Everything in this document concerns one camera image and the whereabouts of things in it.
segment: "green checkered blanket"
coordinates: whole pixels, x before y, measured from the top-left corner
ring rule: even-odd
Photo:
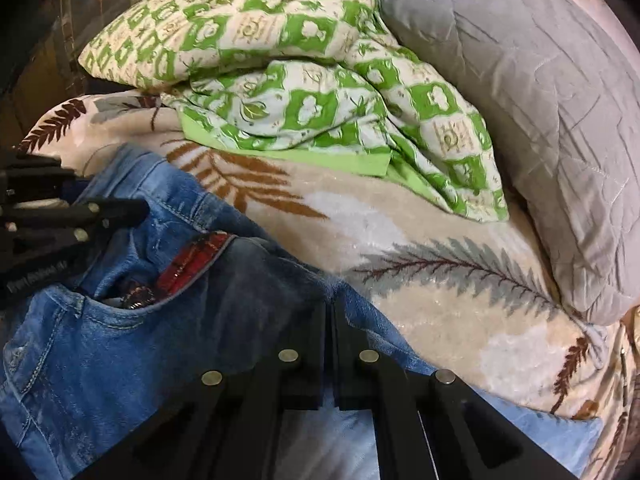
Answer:
[[[479,221],[508,217],[478,111],[400,46],[378,0],[143,0],[79,61],[162,91],[187,138],[403,184]]]

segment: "metal screw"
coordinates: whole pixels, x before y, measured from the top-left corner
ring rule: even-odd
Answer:
[[[456,375],[451,370],[447,370],[446,368],[442,368],[436,372],[436,379],[439,380],[442,384],[451,384],[456,380]]]
[[[380,354],[375,350],[363,350],[360,352],[360,360],[363,363],[375,363],[378,359],[380,359]]]
[[[78,240],[79,242],[86,242],[89,239],[89,235],[84,229],[74,230],[74,236],[76,237],[76,240]]]
[[[285,348],[284,350],[280,350],[278,353],[278,359],[280,359],[283,363],[293,363],[298,360],[298,352],[291,348]]]
[[[205,386],[218,386],[222,382],[222,374],[217,370],[204,372],[200,378]]]

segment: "light blue fabric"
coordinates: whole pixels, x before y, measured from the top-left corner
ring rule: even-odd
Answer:
[[[319,304],[340,304],[370,344],[403,367],[434,371],[349,285],[297,261],[158,155],[122,147],[84,195],[144,198],[150,214],[139,227],[117,232],[84,275],[27,301],[24,320],[4,346],[1,420],[39,479],[71,478],[203,371],[251,368]],[[154,283],[194,236],[216,230],[234,236],[177,295],[136,310],[104,303],[126,280]],[[562,420],[483,396],[580,474],[602,429],[599,420]],[[370,414],[319,413],[328,416],[322,424],[318,413],[288,418],[278,478],[326,478],[314,475],[327,471],[339,479],[375,476]],[[300,431],[312,435],[313,445],[293,457],[291,450],[304,440]],[[309,476],[293,467],[318,460]]]

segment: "gray pillow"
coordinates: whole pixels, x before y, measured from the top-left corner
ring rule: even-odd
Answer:
[[[484,115],[562,299],[595,323],[640,296],[640,81],[569,0],[382,0],[390,30]]]

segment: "jeans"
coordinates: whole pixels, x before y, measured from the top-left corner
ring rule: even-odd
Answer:
[[[340,303],[371,345],[403,367],[434,370],[349,285],[297,261],[158,155],[123,146],[83,196],[144,198],[150,214],[89,254],[81,276],[12,311],[0,417],[39,479],[71,478],[204,370],[253,367],[318,304]],[[186,286],[143,308],[112,306],[125,283],[153,283],[194,237],[213,231],[232,236]],[[483,396],[572,472],[584,468],[599,420],[562,420]]]

